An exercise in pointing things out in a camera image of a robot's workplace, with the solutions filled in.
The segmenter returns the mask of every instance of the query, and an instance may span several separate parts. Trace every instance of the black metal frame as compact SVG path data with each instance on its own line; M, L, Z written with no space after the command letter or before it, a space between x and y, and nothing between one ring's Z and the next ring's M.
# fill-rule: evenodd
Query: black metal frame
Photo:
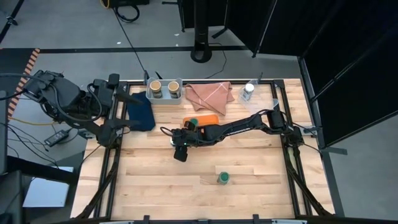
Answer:
M187 83L195 83L195 84L206 84L206 83L214 83L214 82L231 82L233 85L242 85L247 83L249 80L248 79L242 79L242 80L184 80L183 84ZM263 85L270 85L271 86L271 92L272 92L272 97L277 99L277 87L280 88L280 92L282 95L283 103L284 103L284 108L285 108L285 113L287 117L287 122L289 124L292 124L292 117L290 113L290 108L289 108L289 102L287 100L287 94L285 90L285 85L283 80L260 80L259 84ZM141 81L131 81L127 82L126 85L126 91L130 90L131 86L135 85L144 85L144 82ZM127 104L123 103L123 111L121 115L121 119L126 119L126 111L127 111ZM116 116L117 110L113 111L113 117ZM104 153L104 163L101 171L101 177L100 177L100 182L99 182L99 191L95 194L93 199L91 200L90 204L86 207L85 211L83 211L82 214L89 214L95 207L95 215L94 218L88 218L89 215L85 216L77 216L75 219L66 221L66 222L61 222L63 224L71 224L71 223L100 223L100 222L108 222L111 220L111 214L112 214L112 207L113 207L113 198L114 198L114 192L115 192L115 186L116 186L116 178L117 178L117 173L118 173L118 165L119 165L119 159L120 159L120 153L121 153L121 143L122 143L122 138L121 136L118 139L118 147L115 148L115 156L114 156L114 161L112 168L109 172L109 174L105 177L106 175L106 170L108 168L109 164L109 155L110 155L110 149L105 150ZM280 137L281 142L282 142L282 149L284 153L284 159L285 159L285 167L287 171L287 178L289 181L289 190L290 194L292 197L292 205L293 205L293 211L294 215L297 221L299 220L308 220L310 223L395 223L395 221L388 221L388 220L370 220L370 219L363 219L363 218L345 218L345 217L336 217L328 213L326 210L323 209L323 207L320 205L319 202L317 202L316 198L312 195L311 191L306 187L305 185L305 178L304 178L304 173L302 169L302 163L301 163L301 158L300 158L300 151L297 147L293 148L293 155L295 157L296 161L296 166L297 166L297 171L294 169L290 156L289 156L289 147L288 145L285 144L285 139L283 136ZM295 183L300 187L305 203L305 211L306 215L301 215L300 213L300 208L299 208L299 203L298 203L298 198L297 198L297 192L295 188ZM101 209L101 198L102 195L107 188L107 186L110 184L110 189L109 189L109 197L108 197L108 203L106 206L106 215L105 217L98 217L100 214L100 209ZM313 216L312 215L312 208L311 206L317 211L319 216ZM259 215L254 214L253 219L245 219L245 220L155 220L155 221L150 221L149 220L149 215L144 215L143 220L134 220L134 223L137 224L149 224L149 223L158 223L158 224L172 224L172 223L180 223L180 224L207 224L207 223L212 223L212 224L260 224L260 223L283 223L284 220L279 220L279 219L260 219Z

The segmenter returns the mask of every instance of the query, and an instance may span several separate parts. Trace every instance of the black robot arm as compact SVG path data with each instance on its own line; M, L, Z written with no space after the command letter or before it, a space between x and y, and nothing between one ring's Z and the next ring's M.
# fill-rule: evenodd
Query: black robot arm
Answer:
M269 126L262 122L266 115ZM232 123L218 125L211 124L196 127L187 121L182 129L172 129L171 137L175 145L174 158L185 162L188 147L212 146L224 140L225 137L250 130L261 130L267 134L284 134L292 140L291 144L301 145L303 138L298 127L288 127L281 111L261 110L248 118Z
M25 96L38 102L54 121L87 129L104 147L115 143L119 136L117 130L138 123L113 117L117 101L141 103L123 90L118 74L111 74L108 81L94 80L87 85L87 91L80 90L61 73L39 70L34 77L24 86ZM99 118L104 118L102 125L94 123Z

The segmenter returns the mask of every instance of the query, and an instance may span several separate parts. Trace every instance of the wooden tabletop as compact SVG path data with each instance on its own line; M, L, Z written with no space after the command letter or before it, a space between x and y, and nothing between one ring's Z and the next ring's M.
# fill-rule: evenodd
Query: wooden tabletop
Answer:
M310 125L300 80L284 81L293 121ZM241 87L233 85L235 99ZM140 91L145 91L145 87L130 89L130 93ZM272 101L270 85L256 87L256 91L261 92L262 99ZM280 90L278 99L284 110ZM188 160L179 162L173 158L170 137L159 128L181 128L184 117L214 112L194 111L184 96L180 105L152 105L152 108L156 121L153 131L131 132L123 137L112 220L142 220L144 215L150 215L151 220L252 219L253 214L259 214L260 218L294 217L280 136L248 131L230 136L215 146L189 148ZM226 116L218 116L223 124L250 115L234 100L226 105ZM317 147L311 137L305 136L304 141ZM95 140L88 141L85 156L97 146ZM319 153L307 146L301 146L300 152L308 188L324 208L333 213ZM71 217L78 215L97 191L103 156L104 149L100 148L83 164ZM218 174L223 171L230 174L226 185L217 183ZM103 215L107 195L105 192ZM298 200L300 211L305 214L301 193Z

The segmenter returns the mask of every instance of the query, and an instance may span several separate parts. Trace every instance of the orange block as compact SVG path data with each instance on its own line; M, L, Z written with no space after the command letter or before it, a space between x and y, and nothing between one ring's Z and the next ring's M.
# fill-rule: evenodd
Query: orange block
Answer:
M185 124L186 121L190 121L193 118L198 120L198 125L197 126L204 126L204 125L209 125L209 124L218 124L218 116L216 114L187 117L187 118L183 119L182 124Z

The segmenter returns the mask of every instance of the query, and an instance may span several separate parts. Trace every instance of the black curtain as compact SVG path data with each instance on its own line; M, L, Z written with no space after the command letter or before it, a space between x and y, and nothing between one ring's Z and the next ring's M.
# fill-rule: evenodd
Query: black curtain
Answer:
M398 28L384 36L375 50L319 97L326 145L398 112Z
M345 1L305 56L315 94L380 39L397 18L395 0Z
M329 15L336 0L278 0L260 53L301 56Z
M227 0L209 0L209 26L223 26ZM193 28L193 0L182 1L184 28Z
M229 0L228 28L252 52L263 36L272 0Z

